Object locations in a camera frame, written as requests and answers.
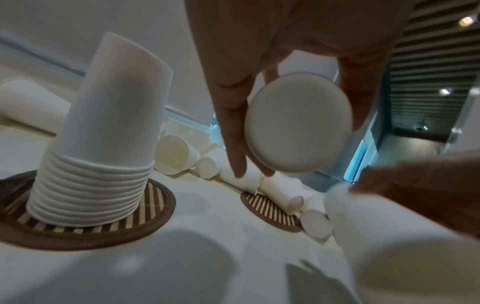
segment ceiling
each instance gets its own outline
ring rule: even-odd
[[[393,132],[446,141],[480,72],[479,0],[427,0],[416,5],[389,66]],[[453,93],[440,96],[439,90]],[[416,131],[415,127],[427,130]]]

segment hand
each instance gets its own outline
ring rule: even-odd
[[[276,79],[278,64],[293,50],[338,56],[339,86],[352,105],[353,130],[360,128],[413,5],[403,0],[369,1],[376,11],[367,18],[359,12],[369,4],[356,1],[335,6],[326,0],[185,0],[192,36],[236,177],[246,171],[246,156],[266,176],[274,174],[247,147],[247,97],[257,75],[264,72],[266,83]],[[345,19],[342,27],[326,26],[338,24],[339,18]]]
[[[479,184],[480,151],[469,151],[368,167],[350,191],[379,194],[448,228],[480,237]]]

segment brown circular mat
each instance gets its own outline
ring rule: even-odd
[[[290,232],[302,231],[299,218],[296,215],[287,215],[268,197],[244,192],[240,195],[240,198],[251,212],[270,225]]]
[[[131,242],[162,227],[176,200],[162,184],[149,179],[140,205],[130,216],[97,227],[73,228],[45,224],[25,209],[37,172],[0,181],[0,241],[45,250],[87,250]]]

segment table surface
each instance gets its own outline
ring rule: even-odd
[[[52,135],[0,121],[0,179],[36,170]],[[75,252],[0,243],[0,304],[359,303],[351,270],[325,244],[255,217],[240,192],[187,172],[150,177],[177,200],[154,234]]]

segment recessed light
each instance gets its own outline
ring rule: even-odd
[[[480,88],[471,88],[470,89],[471,95],[480,95]]]
[[[447,89],[447,88],[445,88],[445,89],[440,89],[440,90],[438,91],[438,93],[440,93],[440,95],[442,95],[442,96],[450,95],[452,92],[453,92],[452,89]]]
[[[458,22],[458,25],[461,26],[462,28],[465,28],[474,24],[474,22],[475,22],[475,19],[473,17],[467,16],[460,19],[460,21]]]

